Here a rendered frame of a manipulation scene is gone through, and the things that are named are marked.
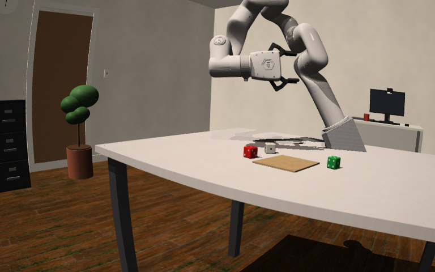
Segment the green die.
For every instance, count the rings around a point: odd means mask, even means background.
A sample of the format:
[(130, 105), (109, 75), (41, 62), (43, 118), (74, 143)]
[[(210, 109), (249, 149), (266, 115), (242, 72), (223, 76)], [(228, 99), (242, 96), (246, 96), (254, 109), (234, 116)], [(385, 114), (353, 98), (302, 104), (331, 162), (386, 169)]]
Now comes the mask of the green die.
[(340, 157), (329, 156), (327, 160), (327, 168), (337, 169), (340, 168)]

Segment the red die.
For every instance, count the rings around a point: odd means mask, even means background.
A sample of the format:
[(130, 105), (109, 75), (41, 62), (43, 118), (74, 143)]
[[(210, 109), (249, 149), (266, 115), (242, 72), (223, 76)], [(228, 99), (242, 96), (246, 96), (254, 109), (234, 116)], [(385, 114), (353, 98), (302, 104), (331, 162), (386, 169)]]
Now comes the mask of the red die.
[(258, 148), (254, 146), (245, 146), (244, 147), (244, 157), (246, 158), (257, 158)]

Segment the tan mat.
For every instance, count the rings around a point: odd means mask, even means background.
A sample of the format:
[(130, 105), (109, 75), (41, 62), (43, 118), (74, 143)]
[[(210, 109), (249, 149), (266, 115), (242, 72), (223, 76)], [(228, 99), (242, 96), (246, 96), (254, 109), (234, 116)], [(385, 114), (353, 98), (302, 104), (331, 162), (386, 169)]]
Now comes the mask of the tan mat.
[(270, 158), (255, 160), (252, 161), (252, 163), (282, 169), (294, 173), (320, 164), (320, 162), (295, 158), (286, 155), (279, 155)]

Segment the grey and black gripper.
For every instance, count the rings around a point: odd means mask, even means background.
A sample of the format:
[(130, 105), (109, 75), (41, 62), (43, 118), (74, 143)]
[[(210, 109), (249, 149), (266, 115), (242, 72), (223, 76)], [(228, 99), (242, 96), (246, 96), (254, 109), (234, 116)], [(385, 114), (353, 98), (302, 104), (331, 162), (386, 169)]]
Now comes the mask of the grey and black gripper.
[[(278, 49), (280, 52), (272, 51), (274, 48)], [(297, 56), (297, 53), (295, 51), (284, 50), (274, 42), (271, 44), (268, 51), (250, 53), (250, 77), (255, 80), (269, 81), (276, 92), (281, 90), (287, 83), (299, 82), (300, 80), (298, 78), (285, 79), (282, 77), (280, 58), (283, 55)], [(276, 86), (274, 82), (278, 81), (281, 81), (282, 84)]]

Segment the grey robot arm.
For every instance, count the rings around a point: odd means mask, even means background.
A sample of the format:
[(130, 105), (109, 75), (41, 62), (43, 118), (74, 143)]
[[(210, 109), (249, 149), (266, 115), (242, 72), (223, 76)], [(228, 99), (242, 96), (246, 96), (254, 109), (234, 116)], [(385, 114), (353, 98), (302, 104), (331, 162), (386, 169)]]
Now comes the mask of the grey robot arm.
[[(209, 73), (214, 78), (250, 77), (249, 55), (240, 55), (249, 28), (258, 14), (278, 25), (290, 50), (298, 56), (294, 70), (307, 87), (325, 124), (331, 130), (348, 120), (327, 80), (319, 73), (328, 64), (328, 55), (317, 31), (308, 23), (298, 23), (283, 13), (289, 0), (243, 0), (227, 24), (226, 36), (217, 35), (210, 42)], [(305, 47), (306, 46), (306, 47)], [(230, 55), (229, 55), (230, 53)]]

